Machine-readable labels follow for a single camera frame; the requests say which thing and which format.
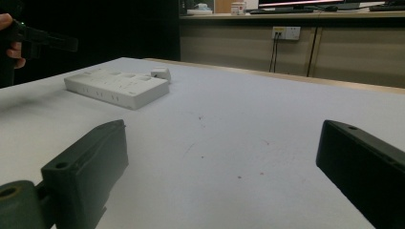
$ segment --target screw hole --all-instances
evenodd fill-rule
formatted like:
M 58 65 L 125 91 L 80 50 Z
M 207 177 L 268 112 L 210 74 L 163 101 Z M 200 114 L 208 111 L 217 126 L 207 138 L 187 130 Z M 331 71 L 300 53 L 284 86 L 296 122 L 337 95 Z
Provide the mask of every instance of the screw hole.
M 66 163 L 66 162 L 61 162 L 61 163 L 57 163 L 56 164 L 56 169 L 63 169 L 63 168 L 66 168 L 68 166 L 68 163 Z
M 8 189 L 0 192 L 0 198 L 8 197 L 8 196 L 14 194 L 16 191 L 17 191 L 16 188 L 8 188 Z

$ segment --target hand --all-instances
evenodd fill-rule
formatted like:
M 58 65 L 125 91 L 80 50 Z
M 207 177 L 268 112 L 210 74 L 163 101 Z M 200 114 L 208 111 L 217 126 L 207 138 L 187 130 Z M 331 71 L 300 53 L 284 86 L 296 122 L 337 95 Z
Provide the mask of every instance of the hand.
M 8 13 L 0 14 L 0 31 L 7 28 L 12 23 L 12 17 Z M 21 42 L 11 42 L 11 48 L 7 50 L 7 55 L 16 59 L 15 69 L 24 67 L 26 59 L 21 57 Z

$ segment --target electrical outlet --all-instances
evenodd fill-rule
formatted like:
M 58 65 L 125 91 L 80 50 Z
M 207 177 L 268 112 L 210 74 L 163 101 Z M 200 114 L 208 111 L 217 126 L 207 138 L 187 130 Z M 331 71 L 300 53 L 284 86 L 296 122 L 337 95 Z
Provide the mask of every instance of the electrical outlet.
M 286 39 L 286 27 L 273 27 L 271 38 L 278 38 L 280 40 Z
M 299 40 L 301 27 L 286 27 L 286 40 Z

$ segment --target white table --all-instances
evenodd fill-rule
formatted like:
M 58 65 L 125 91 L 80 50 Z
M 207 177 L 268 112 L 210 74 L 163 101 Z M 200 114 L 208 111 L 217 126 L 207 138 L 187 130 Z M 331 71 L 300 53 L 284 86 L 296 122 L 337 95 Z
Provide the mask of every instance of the white table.
M 74 73 L 0 90 L 0 184 L 39 182 L 48 161 L 123 119 L 130 165 L 99 229 L 373 228 L 316 167 L 319 136 L 331 119 L 405 150 L 404 91 L 129 58 L 98 67 L 157 66 L 171 92 L 136 111 L 66 91 Z

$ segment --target white power strip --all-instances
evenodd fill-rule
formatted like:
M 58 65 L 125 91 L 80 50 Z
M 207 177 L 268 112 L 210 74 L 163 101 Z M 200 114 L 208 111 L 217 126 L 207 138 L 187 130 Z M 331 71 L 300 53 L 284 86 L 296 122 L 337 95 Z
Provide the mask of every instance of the white power strip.
M 169 93 L 170 72 L 155 68 L 151 74 L 96 69 L 65 78 L 68 91 L 136 110 Z

